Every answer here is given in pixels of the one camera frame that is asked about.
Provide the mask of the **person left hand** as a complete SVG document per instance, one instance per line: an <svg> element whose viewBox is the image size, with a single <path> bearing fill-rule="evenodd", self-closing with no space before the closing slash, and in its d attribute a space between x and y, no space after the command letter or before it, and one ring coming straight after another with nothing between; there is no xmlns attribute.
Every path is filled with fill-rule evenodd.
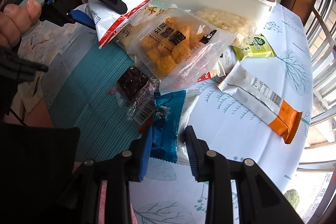
<svg viewBox="0 0 336 224"><path fill-rule="evenodd" d="M1 12L1 47L16 46L21 36L37 24L42 7L36 0L28 0L25 7L8 4Z"/></svg>

